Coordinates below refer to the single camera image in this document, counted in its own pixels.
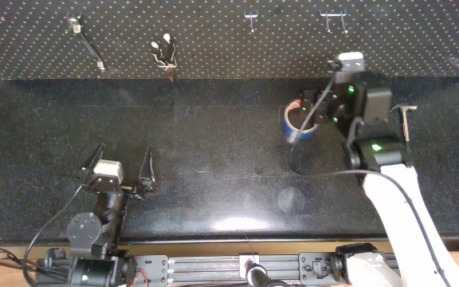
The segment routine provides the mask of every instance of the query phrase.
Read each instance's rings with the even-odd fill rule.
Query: hammer head
[[[391,111],[394,110],[395,108],[399,108],[400,112],[406,112],[406,111],[415,111],[418,109],[417,105],[413,104],[396,104],[394,107],[392,107]]]

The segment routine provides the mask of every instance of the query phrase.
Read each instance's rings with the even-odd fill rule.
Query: hanging tool
[[[410,133],[408,132],[408,123],[406,121],[406,112],[415,111],[418,109],[417,105],[408,105],[408,104],[396,104],[392,109],[398,108],[399,117],[402,121],[403,137],[405,140],[406,149],[410,151]]]
[[[167,54],[164,55],[163,50],[156,41],[151,43],[151,54],[153,55],[157,67],[166,71],[167,77],[173,82],[175,81],[175,69],[177,66],[175,57],[176,45],[169,33],[165,33],[163,39],[167,43]]]
[[[70,14],[68,16],[69,24],[72,27],[73,33],[77,35],[79,40],[86,46],[86,49],[92,54],[92,56],[96,59],[96,67],[99,69],[101,72],[105,72],[106,68],[104,66],[104,62],[102,61],[102,58],[100,58],[99,54],[94,50],[94,48],[88,43],[86,38],[84,37],[82,33],[82,25],[80,24],[80,16],[77,16],[75,14]]]
[[[254,33],[253,19],[258,17],[258,12],[253,14],[253,12],[244,13],[244,17],[251,21],[251,33]]]
[[[348,33],[347,27],[344,25],[344,17],[347,16],[347,11],[343,10],[343,11],[340,11],[338,14],[328,13],[327,11],[325,11],[325,13],[322,13],[322,11],[320,11],[320,16],[325,17],[325,22],[327,23],[327,32],[331,33],[331,28],[328,25],[328,18],[329,17],[340,17],[341,24],[343,25],[343,31],[344,33]]]

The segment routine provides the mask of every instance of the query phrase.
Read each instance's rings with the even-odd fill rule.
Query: white robotic arm
[[[445,248],[426,209],[415,169],[405,164],[395,164],[381,167],[381,172],[403,187],[420,222],[404,194],[390,180],[378,175],[366,175],[363,189],[382,219],[398,261],[401,279],[383,263],[380,254],[363,253],[347,259],[350,283],[356,287],[459,287],[459,267]]]

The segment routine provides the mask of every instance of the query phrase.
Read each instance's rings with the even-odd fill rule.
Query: roll of tape
[[[301,103],[300,99],[292,100],[284,109],[283,130],[286,135],[286,141],[289,144],[293,144],[293,141],[295,140],[297,133],[300,133],[299,140],[306,140],[310,138],[312,135],[314,135],[316,129],[318,128],[318,124],[315,124],[312,128],[303,130],[301,132],[300,129],[295,128],[292,125],[292,123],[290,122],[290,119],[288,118],[288,113],[292,111],[293,109],[300,108],[300,103]]]

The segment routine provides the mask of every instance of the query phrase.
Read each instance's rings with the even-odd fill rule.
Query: black pegboard
[[[348,33],[319,12],[345,10]],[[258,12],[250,33],[245,12]],[[108,71],[73,35],[69,13]],[[362,51],[389,76],[459,76],[459,0],[453,1],[7,1],[0,0],[3,79],[164,78],[149,53],[170,32],[178,77],[325,77],[325,61]]]

